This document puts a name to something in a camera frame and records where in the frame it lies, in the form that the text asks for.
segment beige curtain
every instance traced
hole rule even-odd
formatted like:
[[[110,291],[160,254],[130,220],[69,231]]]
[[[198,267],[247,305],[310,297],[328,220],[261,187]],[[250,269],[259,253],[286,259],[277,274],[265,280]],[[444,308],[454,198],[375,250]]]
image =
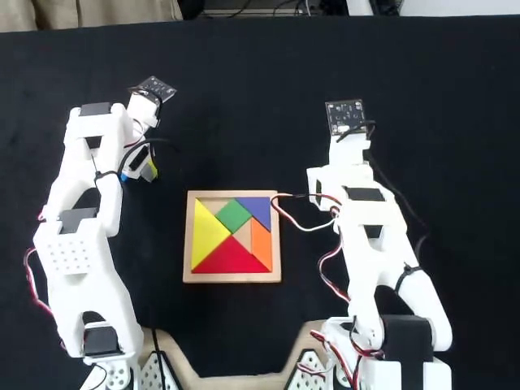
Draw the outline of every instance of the beige curtain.
[[[0,0],[0,31],[182,20],[177,0]]]

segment red triangle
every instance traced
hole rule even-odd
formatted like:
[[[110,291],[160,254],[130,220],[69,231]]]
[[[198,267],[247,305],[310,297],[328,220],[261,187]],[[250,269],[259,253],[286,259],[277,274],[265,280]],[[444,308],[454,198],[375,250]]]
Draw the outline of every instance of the red triangle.
[[[229,236],[208,254],[193,270],[193,274],[270,272],[233,237]]]

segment green square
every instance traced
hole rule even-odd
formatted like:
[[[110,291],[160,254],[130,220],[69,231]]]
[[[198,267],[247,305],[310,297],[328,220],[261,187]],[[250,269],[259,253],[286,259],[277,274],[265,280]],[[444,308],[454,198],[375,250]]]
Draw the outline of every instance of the green square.
[[[251,214],[238,201],[233,199],[215,217],[231,233],[234,233],[251,218]]]

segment fabric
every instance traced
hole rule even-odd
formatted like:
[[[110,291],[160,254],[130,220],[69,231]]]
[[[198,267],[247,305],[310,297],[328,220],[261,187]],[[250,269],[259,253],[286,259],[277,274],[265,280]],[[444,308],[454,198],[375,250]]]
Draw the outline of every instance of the fabric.
[[[31,0],[2,0],[0,32],[36,29],[36,16]]]
[[[3,0],[0,31],[182,20],[176,0]]]
[[[186,191],[305,192],[306,168],[327,161],[324,102],[362,98],[378,123],[372,154],[429,227],[420,262],[453,325],[440,357],[454,388],[518,388],[518,26],[276,18],[0,35],[2,386],[73,389],[89,370],[30,301],[22,255],[59,171],[69,110],[126,103],[126,88],[153,74],[178,89],[154,135],[181,154],[158,145],[158,182],[124,185],[110,248],[139,322],[149,326],[151,311],[200,376],[279,371],[305,321],[347,308],[316,271],[337,236],[285,220],[281,284],[183,284]],[[307,226],[327,220],[305,200],[281,204]],[[415,243],[424,230],[404,215]],[[347,284],[342,258],[325,272]],[[376,297],[383,312],[405,310],[392,292]]]

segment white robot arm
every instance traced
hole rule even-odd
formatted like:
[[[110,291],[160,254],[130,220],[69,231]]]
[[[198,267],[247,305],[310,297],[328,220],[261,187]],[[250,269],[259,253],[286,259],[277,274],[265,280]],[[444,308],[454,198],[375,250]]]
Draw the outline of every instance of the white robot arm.
[[[364,120],[361,101],[327,103],[327,113],[331,128],[329,164],[309,168],[307,175],[310,193],[327,194],[340,203],[326,197],[310,198],[320,210],[337,208],[334,229],[340,235],[349,273],[349,317],[329,319],[320,337],[338,348],[351,377],[358,357],[363,356],[354,387],[362,384],[362,388],[371,390],[406,390],[411,388],[410,376],[417,379],[418,372],[417,368],[415,373],[405,372],[411,370],[406,364],[391,360],[402,352],[398,349],[405,349],[405,345],[396,347],[395,342],[403,332],[413,334],[426,324],[427,329],[418,332],[426,332],[422,337],[429,339],[431,351],[418,352],[426,354],[418,356],[424,359],[419,362],[419,368],[423,368],[420,388],[449,390],[451,370],[433,358],[432,352],[450,347],[452,329],[430,277],[414,255],[392,192],[374,181],[370,164],[363,158],[363,151],[370,147],[372,123]],[[378,285],[394,289],[416,317],[381,316],[374,298]],[[350,323],[349,330],[341,326],[345,323]],[[353,340],[358,340],[365,352],[356,349],[358,343]],[[421,340],[409,342],[420,344]],[[384,356],[385,349],[390,348],[392,352]],[[334,354],[332,357],[341,366],[340,359]],[[419,388],[417,380],[413,388]]]
[[[137,358],[143,345],[108,245],[108,237],[119,231],[119,180],[151,181],[157,175],[145,133],[157,126],[163,101],[174,93],[152,76],[134,89],[127,109],[95,103],[71,110],[62,165],[33,238],[65,349],[71,357],[119,373],[118,380],[106,381],[110,390],[124,389],[131,381],[139,388]],[[75,208],[88,189],[98,190],[99,204]],[[102,321],[84,324],[86,312],[101,315]]]

